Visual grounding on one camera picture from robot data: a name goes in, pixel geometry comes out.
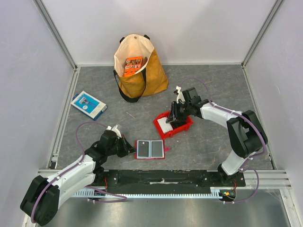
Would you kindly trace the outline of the red plastic bin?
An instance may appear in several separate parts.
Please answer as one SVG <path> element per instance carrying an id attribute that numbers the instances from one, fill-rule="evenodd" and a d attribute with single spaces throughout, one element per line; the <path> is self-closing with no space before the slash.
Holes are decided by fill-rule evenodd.
<path id="1" fill-rule="evenodd" d="M 166 112 L 163 112 L 161 114 L 159 114 L 153 121 L 153 124 L 160 136 L 160 138 L 162 140 L 165 140 L 167 138 L 172 138 L 174 135 L 180 133 L 180 132 L 183 132 L 183 131 L 187 131 L 190 126 L 193 124 L 193 120 L 188 116 L 186 118 L 186 121 L 185 122 L 173 122 L 173 123 L 170 123 L 173 130 L 170 131 L 170 132 L 167 132 L 167 133 L 163 133 L 162 130 L 160 129 L 160 126 L 157 122 L 158 119 L 162 118 L 162 117 L 168 117 L 169 115 L 169 112 L 170 111 L 166 111 Z"/>

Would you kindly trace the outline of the red leather card holder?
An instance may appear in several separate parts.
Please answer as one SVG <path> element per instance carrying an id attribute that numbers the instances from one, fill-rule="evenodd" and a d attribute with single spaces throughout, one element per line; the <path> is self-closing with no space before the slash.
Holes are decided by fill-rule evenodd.
<path id="1" fill-rule="evenodd" d="M 170 150 L 169 146 L 165 145 L 164 140 L 143 140 L 149 142 L 149 157 L 147 158 L 138 158 L 137 157 L 137 141 L 136 140 L 134 145 L 136 152 L 134 154 L 134 158 L 138 160 L 152 160 L 152 159 L 165 159 L 166 152 Z"/>

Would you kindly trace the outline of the black credit card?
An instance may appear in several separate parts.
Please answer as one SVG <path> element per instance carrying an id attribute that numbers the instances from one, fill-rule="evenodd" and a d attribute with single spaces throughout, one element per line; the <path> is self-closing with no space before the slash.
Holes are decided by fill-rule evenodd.
<path id="1" fill-rule="evenodd" d="M 149 142 L 139 140 L 137 141 L 137 157 L 147 158 L 149 157 Z"/>

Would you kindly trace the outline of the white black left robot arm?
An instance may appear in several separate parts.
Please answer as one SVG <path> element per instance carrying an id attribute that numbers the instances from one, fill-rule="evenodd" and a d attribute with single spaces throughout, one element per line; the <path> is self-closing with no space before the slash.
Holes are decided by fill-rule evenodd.
<path id="1" fill-rule="evenodd" d="M 80 189 L 103 183 L 102 165 L 109 156 L 125 157 L 135 151 L 123 134 L 117 130 L 105 130 L 100 139 L 69 166 L 49 177 L 36 176 L 20 209 L 31 218 L 32 223 L 46 225 L 60 206 Z"/>

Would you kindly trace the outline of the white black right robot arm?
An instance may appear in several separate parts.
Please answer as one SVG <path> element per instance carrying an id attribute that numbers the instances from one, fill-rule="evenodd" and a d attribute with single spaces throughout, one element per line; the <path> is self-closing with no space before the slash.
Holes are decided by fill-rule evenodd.
<path id="1" fill-rule="evenodd" d="M 224 108 L 209 99 L 201 99 L 194 87 L 182 90 L 177 86 L 177 99 L 171 103 L 166 125 L 175 129 L 183 126 L 189 116 L 212 121 L 228 131 L 231 152 L 217 168 L 217 181 L 222 186 L 233 182 L 246 161 L 260 149 L 265 149 L 267 136 L 252 110 L 239 112 Z"/>

